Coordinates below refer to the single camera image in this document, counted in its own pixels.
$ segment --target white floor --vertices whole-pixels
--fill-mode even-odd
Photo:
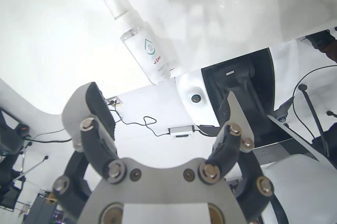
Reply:
[[[296,81],[315,68],[335,64],[324,54],[313,49],[307,40],[302,42],[298,40],[298,46],[300,66],[299,76],[294,76]],[[327,130],[335,122],[335,118],[328,117],[325,113],[327,110],[337,112],[336,79],[337,67],[333,67],[316,71],[303,80],[308,86],[307,92],[324,130]],[[0,80],[0,88],[1,106],[28,124],[32,128],[32,136],[62,128],[60,115],[51,115],[39,111],[2,80]],[[157,134],[167,132],[167,128],[170,127],[193,124],[179,99],[173,79],[160,86],[147,86],[122,94],[119,98],[123,104],[118,106],[117,109],[125,121],[142,122],[143,116],[154,117],[158,120],[158,123],[153,125]],[[313,134],[318,136],[319,132],[300,92],[296,93],[294,103],[298,116],[307,124]],[[137,114],[139,107],[142,108],[141,115]],[[293,130],[311,141],[311,135],[296,119],[292,108],[289,111],[287,121]],[[38,137],[39,140],[64,140],[67,138],[69,138],[69,135],[66,131]],[[213,138],[204,137],[199,133],[195,133],[195,137],[191,140],[173,141],[170,136],[157,138],[145,127],[126,126],[122,123],[117,123],[116,126],[116,146],[119,156],[131,157],[153,167],[173,167],[195,157],[206,158],[211,152],[213,142]],[[27,182],[19,201],[32,202],[40,188],[51,189],[54,180],[62,175],[72,152],[71,142],[62,144],[34,143],[27,151],[25,169],[42,160],[45,155],[49,156],[49,160],[39,166],[38,170],[27,174]],[[237,175],[237,168],[232,171],[231,175],[234,177]],[[86,179],[92,189],[100,180],[92,169],[87,171]]]

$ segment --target bottle cap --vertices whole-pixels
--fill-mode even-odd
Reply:
[[[119,25],[121,32],[129,31],[137,26],[139,20],[136,15],[126,8],[120,0],[104,0],[113,19]]]

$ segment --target white spray bottle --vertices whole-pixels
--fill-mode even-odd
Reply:
[[[123,34],[120,39],[131,52],[152,84],[159,84],[171,73],[156,45],[156,38],[148,24],[144,24],[135,11],[127,9],[120,0],[104,0]]]

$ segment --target cable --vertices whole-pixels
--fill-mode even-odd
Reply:
[[[39,141],[39,140],[34,140],[34,139],[25,139],[25,141],[32,141],[32,142],[38,142],[38,143],[66,143],[71,141],[71,138],[67,139],[67,140],[52,140],[52,141]]]
[[[62,131],[62,130],[64,130],[64,128],[63,128],[63,129],[60,129],[60,130],[57,130],[57,131],[41,133],[41,134],[39,134],[39,135],[36,135],[32,140],[34,140],[36,137],[38,137],[38,136],[40,136],[40,135],[50,135],[50,134],[52,134],[52,133],[58,133],[58,132],[60,132],[60,131]]]
[[[52,131],[52,132],[46,132],[46,133],[41,133],[41,134],[39,134],[39,135],[36,135],[33,139],[24,139],[25,141],[31,141],[31,142],[38,142],[38,143],[65,143],[65,142],[69,142],[69,141],[71,141],[71,138],[70,139],[67,139],[67,140],[61,140],[61,141],[59,141],[59,140],[52,140],[52,141],[39,141],[39,140],[34,140],[36,137],[38,137],[38,136],[40,136],[40,135],[50,135],[50,134],[52,134],[52,133],[58,133],[58,132],[60,132],[60,131],[62,131],[62,130],[64,130],[64,128],[63,129],[60,129],[60,130],[57,130],[57,131]]]
[[[337,67],[337,65],[324,66],[324,67],[320,67],[320,68],[317,68],[317,69],[314,69],[314,70],[308,72],[305,76],[303,76],[303,77],[301,78],[300,81],[298,81],[298,83],[296,84],[295,89],[294,89],[294,91],[293,91],[292,99],[293,99],[293,111],[294,111],[294,114],[295,114],[296,118],[301,122],[301,124],[304,125],[304,127],[309,131],[309,133],[312,135],[312,137],[313,137],[314,139],[315,139],[315,136],[313,135],[313,133],[311,132],[311,130],[306,126],[306,124],[305,124],[304,122],[301,121],[301,119],[298,117],[298,115],[297,115],[297,113],[296,113],[296,111],[295,111],[295,105],[294,105],[295,92],[296,92],[296,89],[297,89],[297,87],[299,86],[299,84],[302,82],[302,80],[303,80],[305,77],[307,77],[309,74],[311,74],[311,73],[314,72],[314,71],[317,71],[317,70],[320,70],[320,69],[324,69],[324,68],[330,68],[330,67]],[[323,144],[325,144],[325,143],[326,143],[326,140],[325,140],[324,136],[321,136],[321,138],[322,138]]]
[[[126,122],[124,122],[123,121],[123,118],[121,117],[121,115],[119,114],[119,112],[116,110],[116,103],[110,103],[109,105],[113,105],[113,107],[114,107],[114,110],[113,109],[110,109],[110,111],[114,111],[114,112],[116,112],[116,114],[118,115],[118,117],[119,117],[119,121],[117,121],[116,123],[118,123],[118,122],[122,122],[123,124],[125,124],[125,125],[139,125],[139,126],[142,126],[142,127],[147,127],[149,130],[151,130],[152,131],[152,133],[156,136],[156,137],[160,137],[160,136],[163,136],[163,135],[169,135],[170,133],[164,133],[164,134],[162,134],[162,135],[156,135],[155,134],[155,132],[153,131],[153,129],[151,129],[150,127],[148,127],[149,125],[152,125],[152,124],[155,124],[156,122],[157,122],[157,120],[155,119],[155,118],[152,118],[152,117],[150,117],[150,116],[144,116],[143,117],[143,120],[144,120],[144,124],[140,124],[140,123],[134,123],[134,122],[132,122],[132,123],[126,123]],[[154,120],[154,122],[151,122],[151,123],[147,123],[146,122],[146,119],[145,118],[150,118],[150,119],[152,119],[152,120]]]
[[[201,131],[201,130],[199,130],[199,129],[195,129],[195,131],[198,131],[201,135],[203,135],[203,136],[207,136],[207,137],[216,137],[216,136],[214,136],[214,135],[208,135],[208,134],[206,134],[206,133],[204,133],[203,131]]]

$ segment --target green water drop logo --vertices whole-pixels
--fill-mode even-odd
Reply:
[[[149,41],[147,38],[145,38],[145,50],[147,54],[153,55],[156,52],[156,49],[151,41]]]

